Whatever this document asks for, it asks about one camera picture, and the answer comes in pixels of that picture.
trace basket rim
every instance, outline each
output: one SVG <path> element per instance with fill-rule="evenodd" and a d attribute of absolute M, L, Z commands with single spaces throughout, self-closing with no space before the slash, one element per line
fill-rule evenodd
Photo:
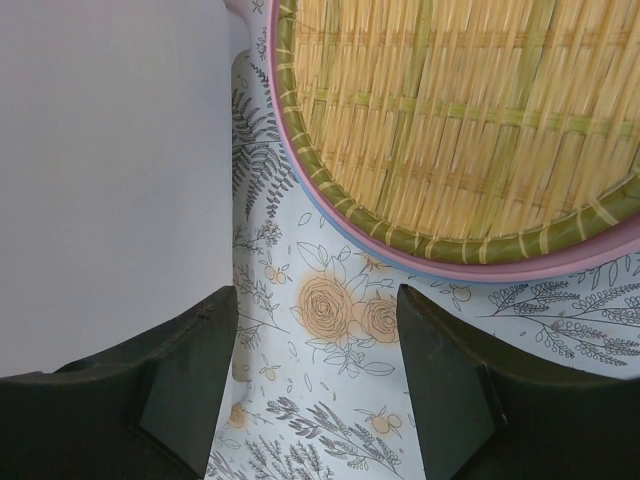
<path fill-rule="evenodd" d="M 598 202 L 554 219 L 550 224 L 502 237 L 490 237 L 485 240 L 439 238 L 394 226 L 386 219 L 376 216 L 359 205 L 333 181 L 306 132 L 296 96 L 290 95 L 296 89 L 296 79 L 291 62 L 294 53 L 288 48 L 292 41 L 293 29 L 289 28 L 287 31 L 286 22 L 292 22 L 295 18 L 295 8 L 295 0 L 275 0 L 270 6 L 267 61 L 270 78 L 276 79 L 270 82 L 276 117 L 283 134 L 283 143 L 287 146 L 287 153 L 298 177 L 306 186 L 305 190 L 315 199 L 314 203 L 322 204 L 320 209 L 324 213 L 334 217 L 334 220 L 340 220 L 340 225 L 337 226 L 339 230 L 348 232 L 347 235 L 351 238 L 359 237 L 357 243 L 365 243 L 374 251 L 382 249 L 387 255 L 391 252 L 400 253 L 414 261 L 417 259 L 422 264 L 426 262 L 431 270 L 440 270 L 436 265 L 447 265 L 444 271 L 450 273 L 450 267 L 455 264 L 468 271 L 468 267 L 471 266 L 504 267 L 514 262 L 529 263 L 554 252 L 564 251 L 568 247 L 575 249 L 576 246 L 612 228 L 616 231 L 624 230 L 616 226 L 630 217 L 640 219 L 640 215 L 634 216 L 640 212 L 638 165 L 635 165 L 633 172 L 621 182 L 603 192 Z M 632 241 L 637 240 L 638 235 L 632 239 L 620 239 L 623 240 L 625 251 L 633 248 L 629 242 L 640 246 L 639 242 Z M 611 244 L 610 247 L 615 252 L 622 251 L 622 244 L 617 243 L 618 246 Z M 597 261 L 602 259 L 601 255 L 596 256 L 599 259 Z M 406 259 L 399 261 L 401 268 L 412 268 L 412 263 L 413 261 L 407 262 Z"/>

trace white plastic object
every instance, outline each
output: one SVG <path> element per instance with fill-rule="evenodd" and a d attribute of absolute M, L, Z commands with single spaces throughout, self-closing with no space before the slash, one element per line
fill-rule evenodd
<path fill-rule="evenodd" d="M 0 3 L 0 377 L 232 283 L 231 51 L 222 0 Z"/>

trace bamboo tray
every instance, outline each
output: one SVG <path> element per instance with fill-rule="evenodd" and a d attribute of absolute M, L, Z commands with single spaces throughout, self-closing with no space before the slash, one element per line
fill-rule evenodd
<path fill-rule="evenodd" d="M 639 8 L 274 2 L 292 160 L 387 251 L 499 264 L 584 242 L 640 210 Z"/>

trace printed flower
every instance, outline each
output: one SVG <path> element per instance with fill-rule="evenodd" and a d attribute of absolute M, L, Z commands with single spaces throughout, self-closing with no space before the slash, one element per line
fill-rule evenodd
<path fill-rule="evenodd" d="M 229 425 L 237 430 L 243 429 L 247 426 L 247 412 L 239 403 L 236 403 L 231 407 Z"/>
<path fill-rule="evenodd" d="M 362 325 L 362 330 L 380 343 L 397 343 L 398 324 L 396 322 L 395 297 L 390 299 L 376 297 L 367 303 L 354 305 L 354 315 Z"/>
<path fill-rule="evenodd" d="M 313 278 L 302 287 L 299 301 L 294 315 L 310 333 L 346 346 L 353 301 L 342 285 L 322 277 Z"/>

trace pink bowl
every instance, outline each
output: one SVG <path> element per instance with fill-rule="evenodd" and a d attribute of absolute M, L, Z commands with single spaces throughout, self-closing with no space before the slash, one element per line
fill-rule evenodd
<path fill-rule="evenodd" d="M 287 151 L 289 160 L 296 171 L 303 190 L 307 193 L 312 203 L 342 235 L 358 247 L 383 259 L 391 266 L 416 275 L 432 275 L 454 280 L 491 283 L 522 282 L 566 275 L 578 270 L 602 265 L 630 252 L 640 250 L 640 214 L 636 214 L 608 231 L 566 250 L 521 262 L 501 265 L 456 265 L 434 262 L 390 248 L 370 237 L 364 231 L 351 224 L 320 193 L 316 185 L 309 179 L 304 166 L 301 165 L 294 153 L 295 148 L 284 123 L 279 86 L 276 81 L 277 60 L 275 50 L 279 10 L 280 1 L 273 0 L 269 9 L 269 24 L 267 27 L 267 62 L 269 78 L 272 79 L 269 82 L 271 97 L 282 144 Z"/>

